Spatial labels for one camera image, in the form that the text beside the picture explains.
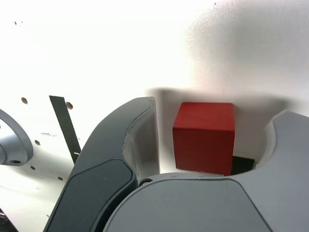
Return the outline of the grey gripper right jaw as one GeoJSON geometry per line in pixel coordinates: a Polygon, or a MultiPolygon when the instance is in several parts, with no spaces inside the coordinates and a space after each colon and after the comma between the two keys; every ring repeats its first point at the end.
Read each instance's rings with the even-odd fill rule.
{"type": "Polygon", "coordinates": [[[285,111],[271,121],[269,159],[226,178],[150,182],[126,197],[106,232],[306,232],[309,119],[285,111]]]}

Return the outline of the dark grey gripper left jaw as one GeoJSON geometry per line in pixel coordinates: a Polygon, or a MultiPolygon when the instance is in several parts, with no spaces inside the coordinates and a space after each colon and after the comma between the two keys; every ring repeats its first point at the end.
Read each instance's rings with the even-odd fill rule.
{"type": "Polygon", "coordinates": [[[159,174],[154,97],[107,115],[86,141],[45,226],[47,232],[100,232],[139,182],[159,174]]]}

